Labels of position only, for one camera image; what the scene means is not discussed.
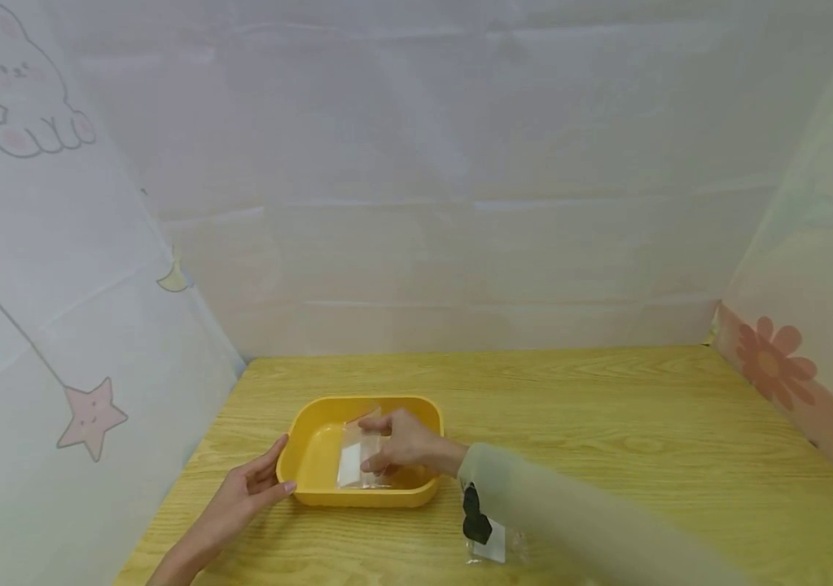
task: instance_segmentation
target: fabric wall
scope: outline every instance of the fabric wall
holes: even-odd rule
[[[0,586],[111,584],[242,365],[44,11],[0,5]]]
[[[245,356],[695,343],[826,0],[45,0]]]
[[[719,321],[724,356],[833,461],[833,79]]]

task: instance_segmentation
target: black object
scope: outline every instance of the black object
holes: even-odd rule
[[[488,544],[492,531],[491,522],[488,517],[480,513],[478,492],[473,483],[470,483],[469,488],[465,489],[462,510],[465,511],[465,520],[462,522],[462,532],[465,537],[482,545]]]

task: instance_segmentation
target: small plastic bag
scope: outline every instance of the small plastic bag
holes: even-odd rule
[[[529,562],[527,551],[527,536],[522,531],[504,527],[501,523],[490,519],[491,536],[488,543],[481,544],[471,539],[465,540],[467,551],[467,565],[473,566],[476,563],[522,563]]]
[[[361,464],[374,456],[384,445],[384,438],[378,431],[364,431],[358,422],[367,418],[380,418],[380,407],[344,424],[341,433],[341,452],[338,461],[338,477],[335,487],[342,490],[349,488],[389,488],[387,480],[377,473],[361,471]]]

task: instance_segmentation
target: wooden table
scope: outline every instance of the wooden table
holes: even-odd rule
[[[116,584],[145,584],[226,470],[266,450],[306,402],[334,394],[429,396],[449,436],[508,446],[641,502],[758,584],[833,585],[831,464],[702,346],[258,359]],[[195,584],[570,584],[539,555],[531,566],[466,566],[460,522],[455,482],[417,510],[288,501]]]

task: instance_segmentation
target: bunny illustration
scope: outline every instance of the bunny illustration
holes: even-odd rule
[[[58,68],[0,5],[0,148],[28,158],[96,140],[94,125],[67,101]]]

